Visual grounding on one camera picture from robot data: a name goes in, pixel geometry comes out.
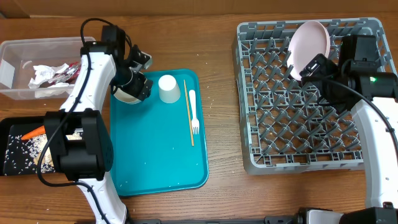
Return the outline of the white bowl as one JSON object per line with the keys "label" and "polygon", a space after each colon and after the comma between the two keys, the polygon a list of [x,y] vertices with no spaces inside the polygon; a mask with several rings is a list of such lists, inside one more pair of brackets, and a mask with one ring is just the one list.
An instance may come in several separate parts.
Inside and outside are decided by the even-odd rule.
{"label": "white bowl", "polygon": [[121,101],[123,103],[129,104],[129,105],[135,105],[135,104],[138,104],[138,103],[141,102],[141,100],[137,99],[134,96],[131,96],[131,95],[125,93],[120,88],[118,88],[113,95],[114,95],[114,97],[117,100],[119,100],[119,101]]}

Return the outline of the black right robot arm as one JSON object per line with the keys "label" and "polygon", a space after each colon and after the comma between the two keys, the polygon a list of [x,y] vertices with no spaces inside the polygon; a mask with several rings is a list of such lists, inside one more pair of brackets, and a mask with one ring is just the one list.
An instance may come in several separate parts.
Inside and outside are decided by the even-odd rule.
{"label": "black right robot arm", "polygon": [[379,71],[376,37],[344,36],[338,64],[317,39],[297,45],[294,65],[302,83],[313,83],[337,112],[351,112],[363,152],[366,207],[349,213],[302,208],[295,222],[397,223],[397,75]]}

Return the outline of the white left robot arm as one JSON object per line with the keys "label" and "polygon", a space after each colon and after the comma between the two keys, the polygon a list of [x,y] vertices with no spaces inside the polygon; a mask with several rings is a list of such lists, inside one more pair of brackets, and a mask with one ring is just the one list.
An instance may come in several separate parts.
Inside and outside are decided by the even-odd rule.
{"label": "white left robot arm", "polygon": [[82,40],[81,68],[75,86],[58,111],[44,117],[47,143],[39,157],[51,153],[54,168],[65,174],[66,183],[49,187],[77,186],[85,195],[97,223],[132,223],[109,173],[113,166],[113,145],[101,112],[106,93],[127,104],[146,100],[152,80],[141,72],[152,57],[132,43],[125,31],[109,21],[99,41]]}

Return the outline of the orange carrot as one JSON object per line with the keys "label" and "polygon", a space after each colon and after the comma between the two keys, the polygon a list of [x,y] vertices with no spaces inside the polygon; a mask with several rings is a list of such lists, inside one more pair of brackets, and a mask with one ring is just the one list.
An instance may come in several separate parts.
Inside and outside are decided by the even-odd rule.
{"label": "orange carrot", "polygon": [[25,140],[29,140],[29,139],[32,139],[32,138],[34,138],[36,136],[40,136],[40,135],[43,135],[43,134],[45,134],[45,127],[44,126],[40,126],[40,127],[36,128],[36,129],[34,129],[33,131],[23,135],[23,137],[21,137],[21,139],[23,141],[25,141]]}

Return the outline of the large white plate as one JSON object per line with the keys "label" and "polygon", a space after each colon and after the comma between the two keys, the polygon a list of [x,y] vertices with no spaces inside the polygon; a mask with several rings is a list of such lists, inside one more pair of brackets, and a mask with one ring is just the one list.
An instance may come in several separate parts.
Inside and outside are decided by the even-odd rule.
{"label": "large white plate", "polygon": [[293,35],[288,51],[287,66],[293,66],[290,75],[300,81],[299,73],[318,54],[325,57],[330,53],[330,36],[326,28],[318,21],[307,21]]}

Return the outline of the red snack wrapper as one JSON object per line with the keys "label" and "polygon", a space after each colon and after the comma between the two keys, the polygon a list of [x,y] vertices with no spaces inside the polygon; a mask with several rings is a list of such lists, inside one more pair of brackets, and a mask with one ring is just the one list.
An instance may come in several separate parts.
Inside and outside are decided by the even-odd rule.
{"label": "red snack wrapper", "polygon": [[80,62],[72,63],[66,69],[56,72],[53,78],[48,81],[48,83],[69,83],[77,78],[77,76],[80,74],[80,69]]}

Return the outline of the white tissue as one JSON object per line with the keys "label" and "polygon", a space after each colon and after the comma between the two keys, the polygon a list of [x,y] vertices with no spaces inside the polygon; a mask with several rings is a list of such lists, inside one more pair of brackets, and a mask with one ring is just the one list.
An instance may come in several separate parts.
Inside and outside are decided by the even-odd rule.
{"label": "white tissue", "polygon": [[[46,65],[36,65],[33,66],[35,71],[35,78],[31,78],[28,84],[30,89],[39,89],[45,88],[44,84],[49,84],[48,88],[64,88],[68,86],[72,86],[67,82],[58,82],[58,83],[49,83],[49,81],[55,77],[55,75],[59,75],[62,72],[66,71],[69,68],[69,65],[64,63],[59,67],[49,67]],[[35,91],[35,98],[45,98],[50,96],[58,96],[63,93],[67,93],[68,95],[72,92],[72,89],[68,90],[38,90]]]}

